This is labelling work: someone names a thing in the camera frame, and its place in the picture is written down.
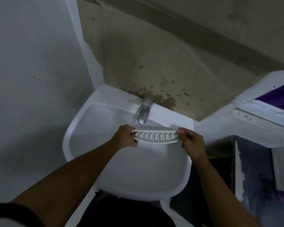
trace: white plastic soap dish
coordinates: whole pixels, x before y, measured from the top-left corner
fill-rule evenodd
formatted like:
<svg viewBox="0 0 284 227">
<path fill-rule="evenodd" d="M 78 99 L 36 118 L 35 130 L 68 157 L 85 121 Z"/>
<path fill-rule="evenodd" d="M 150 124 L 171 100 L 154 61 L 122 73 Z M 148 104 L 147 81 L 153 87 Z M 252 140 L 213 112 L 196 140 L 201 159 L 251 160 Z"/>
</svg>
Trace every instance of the white plastic soap dish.
<svg viewBox="0 0 284 227">
<path fill-rule="evenodd" d="M 158 144 L 169 144 L 178 141 L 176 131 L 150 131 L 150 130 L 133 130 L 136 132 L 134 139 Z"/>
</svg>

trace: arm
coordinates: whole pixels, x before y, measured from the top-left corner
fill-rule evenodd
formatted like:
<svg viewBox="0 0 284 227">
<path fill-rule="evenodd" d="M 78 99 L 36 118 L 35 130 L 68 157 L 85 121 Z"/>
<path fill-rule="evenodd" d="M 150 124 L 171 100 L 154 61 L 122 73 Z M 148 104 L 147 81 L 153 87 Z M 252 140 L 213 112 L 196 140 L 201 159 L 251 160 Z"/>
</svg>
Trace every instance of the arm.
<svg viewBox="0 0 284 227">
<path fill-rule="evenodd" d="M 110 141 L 61 166 L 11 203 L 28 207 L 45 226 L 64 226 L 114 154 L 136 146 L 132 130 L 120 126 Z"/>
<path fill-rule="evenodd" d="M 206 157 L 203 137 L 180 127 L 182 147 L 198 170 L 203 192 L 215 227 L 260 227 L 243 207 Z"/>
</svg>

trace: sink basin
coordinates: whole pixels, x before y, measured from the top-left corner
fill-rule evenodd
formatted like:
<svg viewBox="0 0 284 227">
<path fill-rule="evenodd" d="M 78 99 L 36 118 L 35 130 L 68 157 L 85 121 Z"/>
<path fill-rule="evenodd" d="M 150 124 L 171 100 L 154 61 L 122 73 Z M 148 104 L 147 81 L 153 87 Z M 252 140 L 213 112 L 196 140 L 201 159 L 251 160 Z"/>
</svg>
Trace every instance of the sink basin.
<svg viewBox="0 0 284 227">
<path fill-rule="evenodd" d="M 102 85 L 87 100 L 70 124 L 63 140 L 67 161 L 110 140 L 120 125 L 136 129 L 193 129 L 193 120 L 154 104 L 145 125 L 137 123 L 142 99 Z M 158 201 L 178 194 L 186 186 L 191 160 L 181 143 L 151 144 L 118 151 L 102 171 L 95 187 L 140 201 Z"/>
</svg>

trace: black sleeve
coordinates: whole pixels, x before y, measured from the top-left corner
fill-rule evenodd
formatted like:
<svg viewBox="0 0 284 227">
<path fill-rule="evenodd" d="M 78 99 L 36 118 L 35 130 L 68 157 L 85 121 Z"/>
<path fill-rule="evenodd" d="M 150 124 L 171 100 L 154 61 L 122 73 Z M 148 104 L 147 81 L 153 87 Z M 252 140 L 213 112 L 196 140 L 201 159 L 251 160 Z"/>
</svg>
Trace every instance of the black sleeve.
<svg viewBox="0 0 284 227">
<path fill-rule="evenodd" d="M 12 203 L 0 203 L 0 218 L 9 218 L 27 227 L 45 227 L 29 208 Z"/>
</svg>

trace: chrome faucet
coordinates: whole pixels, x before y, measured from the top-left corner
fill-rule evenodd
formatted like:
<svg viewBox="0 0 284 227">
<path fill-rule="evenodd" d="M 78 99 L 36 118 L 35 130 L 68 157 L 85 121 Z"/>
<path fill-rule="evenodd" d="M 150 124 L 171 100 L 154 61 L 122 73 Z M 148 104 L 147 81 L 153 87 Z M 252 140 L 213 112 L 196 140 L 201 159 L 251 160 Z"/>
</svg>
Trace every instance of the chrome faucet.
<svg viewBox="0 0 284 227">
<path fill-rule="evenodd" d="M 146 123 L 149 112 L 151 111 L 151 107 L 154 104 L 155 97 L 151 93 L 147 93 L 144 95 L 144 99 L 142 100 L 140 113 L 138 115 L 138 123 L 143 125 Z"/>
</svg>

